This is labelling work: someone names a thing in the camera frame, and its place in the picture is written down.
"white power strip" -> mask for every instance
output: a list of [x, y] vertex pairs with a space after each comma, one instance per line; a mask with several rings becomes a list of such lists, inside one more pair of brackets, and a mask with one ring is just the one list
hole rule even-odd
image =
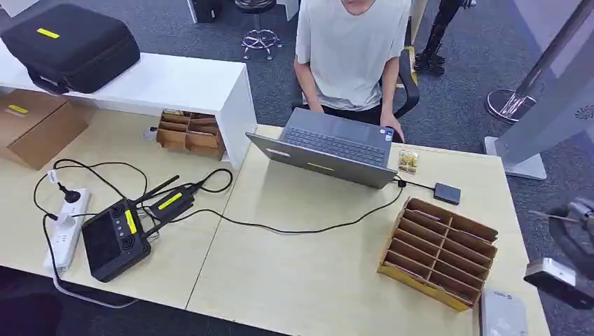
[[[87, 206], [89, 205], [89, 190], [75, 189], [75, 191], [81, 194], [81, 198], [75, 203], [64, 201], [62, 210], [58, 215], [58, 220], [54, 221], [54, 233], [50, 240], [52, 250], [54, 251], [56, 268], [59, 272], [67, 270], [70, 266], [78, 238], [81, 235], [84, 216], [76, 218], [72, 218], [72, 216], [86, 214]], [[53, 271], [52, 257], [49, 249], [46, 253], [46, 259], [43, 261], [43, 266]]]

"laptop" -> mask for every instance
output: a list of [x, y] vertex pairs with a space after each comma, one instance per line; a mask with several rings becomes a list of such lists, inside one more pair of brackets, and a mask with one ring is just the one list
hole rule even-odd
[[271, 160], [381, 189], [394, 130], [295, 108], [279, 139], [246, 133]]

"yellow tape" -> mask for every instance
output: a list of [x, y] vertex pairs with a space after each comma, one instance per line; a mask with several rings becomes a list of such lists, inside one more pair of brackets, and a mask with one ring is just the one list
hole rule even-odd
[[42, 35], [45, 35], [47, 37], [51, 37], [52, 39], [57, 39], [58, 37], [60, 37], [60, 35], [54, 33], [53, 31], [49, 31], [49, 30], [43, 29], [43, 28], [37, 29], [37, 32]]
[[165, 209], [166, 207], [168, 207], [171, 203], [175, 202], [175, 200], [177, 200], [180, 197], [181, 197], [181, 192], [178, 192], [177, 194], [174, 195], [174, 197], [171, 197], [167, 201], [163, 202], [159, 206], [159, 210]]
[[130, 210], [126, 210], [124, 213], [126, 215], [126, 220], [128, 221], [128, 226], [130, 227], [130, 233], [136, 233], [136, 225], [134, 224], [134, 219], [132, 219], [132, 213]]
[[332, 168], [328, 168], [328, 167], [324, 167], [324, 166], [320, 166], [319, 164], [315, 164], [315, 163], [309, 163], [309, 162], [308, 162], [308, 165], [310, 165], [310, 166], [314, 166], [314, 167], [318, 167], [318, 168], [322, 168], [322, 169], [325, 169], [325, 170], [329, 170], [329, 171], [331, 171], [331, 172], [334, 172], [334, 169], [332, 169]]
[[19, 113], [22, 113], [22, 114], [26, 114], [27, 112], [29, 112], [28, 110], [25, 110], [24, 108], [16, 106], [16, 105], [8, 105], [8, 108], [11, 110], [17, 111]]

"stool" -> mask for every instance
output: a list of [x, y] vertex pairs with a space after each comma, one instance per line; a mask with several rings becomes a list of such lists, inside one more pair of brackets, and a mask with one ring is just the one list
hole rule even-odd
[[235, 0], [237, 7], [246, 14], [254, 16], [254, 29], [249, 31], [242, 38], [241, 46], [244, 48], [245, 60], [249, 60], [248, 51], [250, 49], [266, 49], [268, 56], [267, 60], [272, 60], [274, 57], [270, 52], [270, 48], [277, 46], [282, 47], [278, 35], [269, 29], [262, 29], [260, 14], [268, 12], [275, 6], [276, 0]]

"white cable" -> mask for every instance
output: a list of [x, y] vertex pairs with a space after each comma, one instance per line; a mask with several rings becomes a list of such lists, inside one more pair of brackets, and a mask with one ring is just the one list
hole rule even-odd
[[52, 274], [53, 274], [52, 275], [52, 278], [54, 280], [54, 286], [56, 287], [56, 289], [59, 292], [61, 292], [62, 294], [66, 294], [68, 296], [72, 296], [73, 298], [77, 298], [77, 299], [80, 299], [80, 300], [83, 300], [83, 301], [86, 301], [86, 302], [95, 303], [96, 305], [99, 305], [99, 306], [103, 306], [103, 307], [107, 307], [107, 308], [113, 308], [113, 309], [126, 308], [126, 307], [129, 307], [129, 306], [133, 305], [134, 303], [138, 302], [138, 299], [134, 299], [133, 301], [131, 301], [131, 302], [127, 303], [127, 304], [122, 304], [122, 305], [117, 305], [116, 306], [114, 304], [109, 304], [109, 303], [101, 302], [101, 301], [98, 301], [98, 300], [93, 300], [93, 299], [88, 298], [86, 296], [75, 294], [75, 293], [72, 293], [72, 292], [69, 292], [69, 291], [63, 289], [63, 287], [60, 286], [60, 283], [59, 283], [59, 281], [56, 278], [56, 274], [54, 272], [52, 272]]

